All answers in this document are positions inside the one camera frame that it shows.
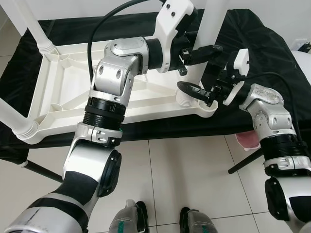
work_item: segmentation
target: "black cloth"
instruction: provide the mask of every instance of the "black cloth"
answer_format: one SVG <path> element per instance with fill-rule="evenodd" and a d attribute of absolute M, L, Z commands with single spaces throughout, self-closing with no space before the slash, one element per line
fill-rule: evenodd
<path fill-rule="evenodd" d="M 157 13 L 115 16 L 97 32 L 95 41 L 115 38 L 152 35 Z M 192 23 L 188 31 L 197 31 L 203 11 Z M 73 18 L 41 21 L 40 25 L 55 45 L 86 43 L 89 34 L 98 22 L 98 17 Z M 251 69 L 249 75 L 264 71 L 281 74 L 293 89 L 298 110 L 300 128 L 311 129 L 311 87 L 281 36 L 266 28 L 260 19 L 248 9 L 229 10 L 217 38 L 217 45 L 224 48 L 219 58 L 226 61 L 232 51 L 248 48 Z M 39 73 L 42 56 L 35 41 L 27 31 L 21 38 L 17 50 L 0 79 L 0 97 L 27 116 Z M 210 85 L 208 77 L 202 80 Z M 251 82 L 271 87 L 279 91 L 285 106 L 290 108 L 290 100 L 285 86 L 274 77 L 254 79 Z M 252 130 L 252 120 L 248 113 L 236 106 L 222 106 L 211 118 L 196 115 L 178 116 L 122 126 L 123 140 L 222 135 Z M 40 148 L 70 145 L 74 133 L 48 136 L 41 143 L 26 145 L 16 139 L 7 127 L 0 126 L 0 145 L 14 148 Z"/>

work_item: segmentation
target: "green stripe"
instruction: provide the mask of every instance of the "green stripe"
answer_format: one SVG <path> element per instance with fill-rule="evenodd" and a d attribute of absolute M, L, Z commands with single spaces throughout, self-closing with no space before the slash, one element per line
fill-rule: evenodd
<path fill-rule="evenodd" d="M 208 230 L 207 230 L 206 226 L 202 226 L 202 228 L 203 228 L 203 233 L 208 233 Z"/>
<path fill-rule="evenodd" d="M 119 222 L 119 225 L 118 225 L 118 233 L 123 233 L 123 230 L 124 230 L 124 222 Z"/>

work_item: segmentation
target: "white plastic leg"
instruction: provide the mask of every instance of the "white plastic leg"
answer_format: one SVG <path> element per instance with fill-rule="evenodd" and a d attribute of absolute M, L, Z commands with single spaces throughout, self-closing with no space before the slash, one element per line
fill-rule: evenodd
<path fill-rule="evenodd" d="M 38 129 L 38 123 L 25 118 L 18 111 L 0 98 L 0 121 L 12 129 L 21 140 L 33 136 Z"/>
<path fill-rule="evenodd" d="M 207 0 L 198 35 L 193 46 L 194 50 L 215 44 L 227 12 L 228 3 L 229 0 Z M 198 85 L 206 65 L 207 62 L 188 66 L 188 74 L 184 77 L 184 81 Z M 176 101 L 182 106 L 191 106 L 194 98 L 178 90 Z"/>
<path fill-rule="evenodd" d="M 55 45 L 47 38 L 40 24 L 34 17 L 26 0 L 14 0 L 16 8 L 25 20 L 25 23 L 37 42 L 40 53 L 52 53 L 55 51 Z"/>

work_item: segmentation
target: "tile floor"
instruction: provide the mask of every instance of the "tile floor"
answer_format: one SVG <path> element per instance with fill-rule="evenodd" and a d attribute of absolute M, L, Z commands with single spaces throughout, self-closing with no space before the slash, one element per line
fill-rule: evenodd
<path fill-rule="evenodd" d="M 19 39 L 11 22 L 0 31 L 0 76 Z M 267 212 L 262 158 L 238 173 L 227 173 L 250 154 L 234 135 L 125 142 L 118 150 L 123 160 L 117 188 L 98 201 L 90 233 L 107 232 L 126 199 L 146 203 L 151 233 L 179 233 L 178 216 L 184 206 L 206 213 L 219 233 L 291 232 Z M 61 174 L 67 152 L 68 147 L 30 150 L 29 159 Z M 0 232 L 30 203 L 58 185 L 0 161 Z"/>

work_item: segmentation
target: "white wall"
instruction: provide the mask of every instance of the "white wall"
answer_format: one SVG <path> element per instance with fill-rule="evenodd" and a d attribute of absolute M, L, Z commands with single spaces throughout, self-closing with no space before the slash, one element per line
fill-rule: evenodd
<path fill-rule="evenodd" d="M 8 19 L 8 16 L 6 15 L 3 8 L 0 6 L 0 30 L 4 26 L 4 24 L 6 23 L 7 19 Z"/>
<path fill-rule="evenodd" d="M 27 0 L 38 20 L 103 16 L 127 1 L 129 0 Z M 206 0 L 192 2 L 198 9 L 202 9 Z M 23 34 L 26 26 L 14 9 L 13 1 L 0 0 L 0 4 Z M 160 8 L 160 1 L 151 0 L 126 9 L 122 14 L 156 12 Z M 289 46 L 297 38 L 311 40 L 311 0 L 231 0 L 228 8 L 251 9 L 265 26 L 280 34 Z"/>

